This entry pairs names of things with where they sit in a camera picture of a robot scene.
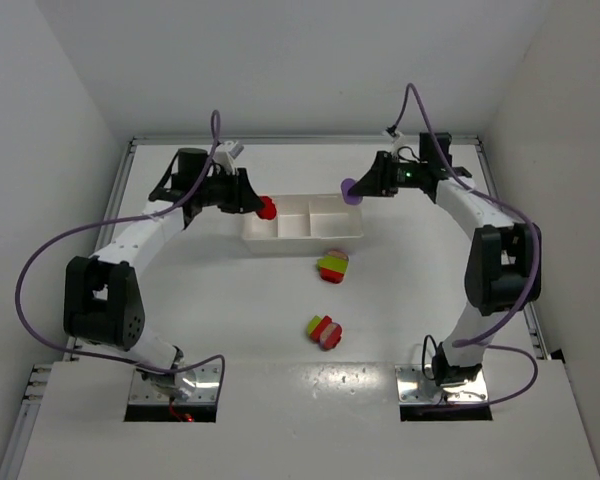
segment metal base plate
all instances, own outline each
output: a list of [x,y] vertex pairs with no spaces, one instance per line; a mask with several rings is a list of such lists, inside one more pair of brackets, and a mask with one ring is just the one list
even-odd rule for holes
[[[194,369],[193,375],[189,375],[190,378],[195,378],[194,395],[187,401],[174,402],[174,410],[179,414],[192,415],[196,422],[215,422],[221,372],[221,364],[206,364]],[[129,389],[125,421],[178,421],[168,407],[169,397],[158,392],[150,382],[142,380],[140,372],[135,371]]]
[[[432,377],[431,365],[425,372]],[[487,384],[482,371],[473,381],[436,386],[419,364],[396,365],[398,401],[402,421],[491,420]],[[471,408],[454,406],[471,405]]]

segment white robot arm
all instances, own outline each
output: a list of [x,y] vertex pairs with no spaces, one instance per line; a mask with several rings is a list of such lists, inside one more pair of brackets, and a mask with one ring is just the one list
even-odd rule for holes
[[[114,351],[117,356],[139,365],[163,370],[179,366],[182,352],[145,325],[138,278],[162,247],[185,230],[204,207],[215,205],[226,213],[257,212],[261,218],[274,218],[275,208],[272,215],[272,207],[255,194],[246,169],[233,166],[233,160],[241,151],[240,143],[219,145],[212,173],[204,178],[191,198],[181,208],[157,216],[157,212],[171,207],[189,192],[206,163],[205,150],[178,150],[149,195],[142,211],[148,218],[129,225],[90,257],[75,257],[69,262],[64,304],[67,334]],[[172,173],[176,161],[177,171]],[[172,398],[186,400],[192,391],[187,387],[186,372],[144,373],[146,379]]]
[[[361,197],[393,197],[400,188],[418,188],[442,207],[472,240],[465,273],[467,304],[449,335],[436,350],[432,370],[436,385],[453,385],[473,380],[482,368],[482,359],[493,335],[468,346],[456,346],[459,340],[473,339],[488,331],[514,305],[529,278],[533,254],[531,232],[524,223],[516,223],[500,209],[454,180],[438,157],[428,134],[420,135],[420,157],[400,161],[399,152],[404,137],[394,134],[391,151],[379,151],[374,163],[359,181],[347,179],[342,193],[348,203],[358,203]],[[451,165],[451,136],[437,135]],[[455,173],[472,189],[475,183],[463,167]],[[538,237],[540,230],[536,226]],[[503,255],[515,257],[513,263],[503,262]],[[526,302],[540,294],[540,270]]]

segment white table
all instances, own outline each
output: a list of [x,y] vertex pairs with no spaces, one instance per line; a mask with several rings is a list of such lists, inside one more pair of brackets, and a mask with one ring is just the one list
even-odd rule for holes
[[[137,147],[120,215],[139,211],[178,146]],[[331,193],[383,148],[381,140],[248,145],[239,163],[260,195]],[[475,147],[452,153],[485,188]],[[252,257],[239,216],[204,211],[140,286],[151,327],[190,361],[226,355],[217,423],[124,423],[129,367],[59,363],[20,478],[597,478],[557,361],[541,362],[534,389],[493,407],[491,422],[400,422],[394,364],[418,362],[424,335],[443,340],[455,324],[470,242],[417,191],[362,208],[365,240],[337,286],[319,280],[314,258]],[[333,351],[304,334],[316,314],[343,326]],[[496,343],[532,351],[522,315]],[[489,352],[491,398],[530,371],[521,356]]]

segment purple object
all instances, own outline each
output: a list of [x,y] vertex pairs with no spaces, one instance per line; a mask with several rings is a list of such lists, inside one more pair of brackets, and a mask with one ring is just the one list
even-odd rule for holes
[[340,191],[342,192],[342,199],[347,205],[360,205],[362,203],[362,197],[356,197],[349,195],[349,190],[356,184],[353,178],[345,178],[340,184]]

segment white plastic tray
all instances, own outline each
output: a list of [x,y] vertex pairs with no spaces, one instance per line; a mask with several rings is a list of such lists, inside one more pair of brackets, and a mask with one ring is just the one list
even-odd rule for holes
[[362,238],[359,206],[341,194],[271,196],[278,215],[261,220],[244,216],[242,239],[258,255],[320,255],[328,249],[351,253]]

